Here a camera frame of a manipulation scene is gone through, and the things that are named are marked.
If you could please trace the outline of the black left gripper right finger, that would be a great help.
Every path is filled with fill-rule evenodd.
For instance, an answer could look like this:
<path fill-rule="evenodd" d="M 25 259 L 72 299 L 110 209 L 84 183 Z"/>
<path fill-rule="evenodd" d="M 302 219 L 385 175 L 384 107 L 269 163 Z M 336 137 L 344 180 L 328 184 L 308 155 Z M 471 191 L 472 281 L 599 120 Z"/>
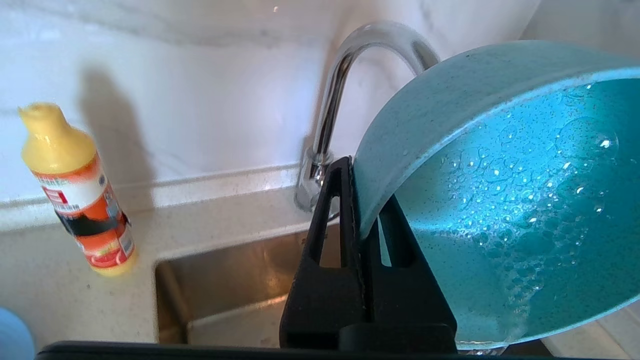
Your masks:
<path fill-rule="evenodd" d="M 395 196 L 364 239 L 361 259 L 375 349 L 457 349 L 457 321 Z"/>

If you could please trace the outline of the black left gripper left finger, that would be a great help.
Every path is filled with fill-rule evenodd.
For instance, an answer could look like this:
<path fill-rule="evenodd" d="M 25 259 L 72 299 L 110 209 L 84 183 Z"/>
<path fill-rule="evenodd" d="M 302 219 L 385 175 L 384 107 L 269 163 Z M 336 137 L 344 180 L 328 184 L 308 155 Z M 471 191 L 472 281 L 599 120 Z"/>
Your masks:
<path fill-rule="evenodd" d="M 311 217 L 301 259 L 279 324 L 279 346 L 289 349 L 336 350 L 339 333 L 366 319 L 358 204 L 350 157 L 327 169 Z M 337 268 L 320 264 L 332 200 L 339 200 Z"/>

